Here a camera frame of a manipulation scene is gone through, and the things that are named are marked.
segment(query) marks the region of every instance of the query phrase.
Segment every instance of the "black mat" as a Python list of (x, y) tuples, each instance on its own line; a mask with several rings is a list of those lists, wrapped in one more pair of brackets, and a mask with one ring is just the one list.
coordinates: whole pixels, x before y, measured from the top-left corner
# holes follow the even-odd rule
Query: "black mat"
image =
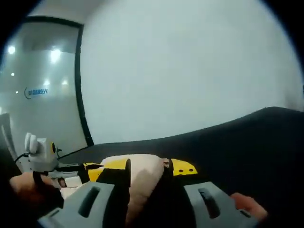
[(61, 162), (100, 162), (108, 156), (131, 153), (177, 158), (204, 168), (228, 194), (249, 195), (279, 215), (279, 205), (289, 207), (300, 192), (303, 144), (304, 114), (270, 107), (173, 137), (95, 145)]

